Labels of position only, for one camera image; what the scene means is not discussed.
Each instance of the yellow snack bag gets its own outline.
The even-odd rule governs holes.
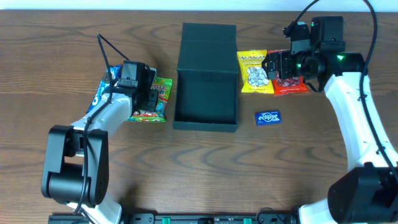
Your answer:
[[[241,67],[243,88],[242,93],[274,93],[272,82],[268,80],[261,62],[265,59],[267,50],[248,50],[238,52]]]

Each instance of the white background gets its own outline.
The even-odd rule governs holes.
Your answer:
[[[0,0],[0,9],[138,9],[301,11],[312,0]],[[398,12],[398,0],[370,0],[377,12]],[[310,11],[368,11],[362,0],[321,0]]]

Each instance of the black box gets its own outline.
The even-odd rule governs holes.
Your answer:
[[[238,128],[236,26],[184,23],[173,127],[235,132]]]

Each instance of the wood grain surface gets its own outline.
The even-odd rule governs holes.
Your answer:
[[[97,33],[174,80],[166,123],[125,122],[109,142],[108,192],[128,210],[255,213],[326,197],[346,173],[346,154],[324,93],[239,94],[236,133],[172,128],[183,22],[236,24],[239,50],[275,50],[289,48],[282,28],[297,14],[0,11],[0,223],[45,223],[53,212],[71,212],[40,192],[47,133],[80,119],[91,103],[105,70]],[[328,15],[345,17],[346,49],[366,55],[370,14],[309,12],[302,20]],[[371,88],[397,148],[398,14],[378,18]],[[111,63],[122,62],[106,50]],[[283,123],[256,127],[254,113],[266,110],[279,110]]]

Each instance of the red snack bag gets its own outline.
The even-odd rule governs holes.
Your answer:
[[[273,53],[281,50],[270,50],[269,53]],[[276,74],[276,79],[272,81],[274,86],[274,96],[280,96],[288,93],[308,93],[308,89],[303,82],[303,77],[294,77],[280,79],[279,74]]]

